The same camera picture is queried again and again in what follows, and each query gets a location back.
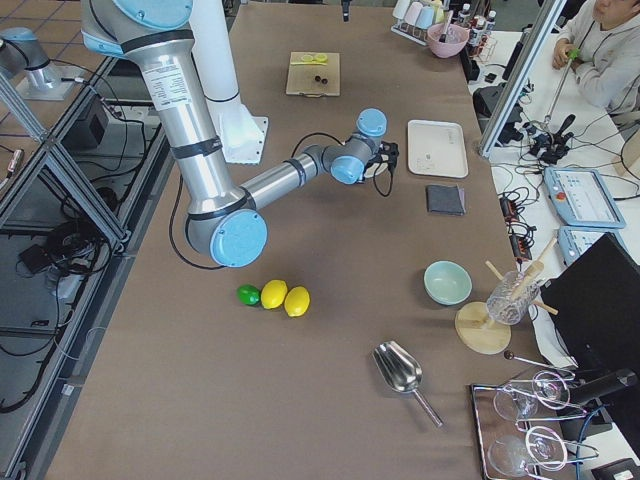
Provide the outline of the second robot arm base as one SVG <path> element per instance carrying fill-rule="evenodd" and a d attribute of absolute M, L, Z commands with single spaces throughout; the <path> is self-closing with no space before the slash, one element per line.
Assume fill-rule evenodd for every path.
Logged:
<path fill-rule="evenodd" d="M 72 85 L 62 81 L 61 70 L 52 62 L 37 36 L 26 27 L 1 31 L 1 76 L 12 80 L 24 73 L 18 86 L 22 98 L 36 101 L 63 101 Z"/>

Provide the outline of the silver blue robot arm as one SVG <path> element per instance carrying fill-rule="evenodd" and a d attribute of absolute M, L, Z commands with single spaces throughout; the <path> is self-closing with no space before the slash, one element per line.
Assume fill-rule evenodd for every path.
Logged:
<path fill-rule="evenodd" d="M 190 194 L 185 237 L 217 267 L 244 267 L 268 238 L 260 208 L 322 173 L 360 181 L 383 156 L 387 119 L 362 111 L 355 131 L 334 146 L 312 145 L 298 156 L 237 185 L 225 159 L 227 140 L 257 144 L 262 136 L 238 98 L 228 27 L 219 1 L 84 1 L 85 46 L 137 65 Z"/>

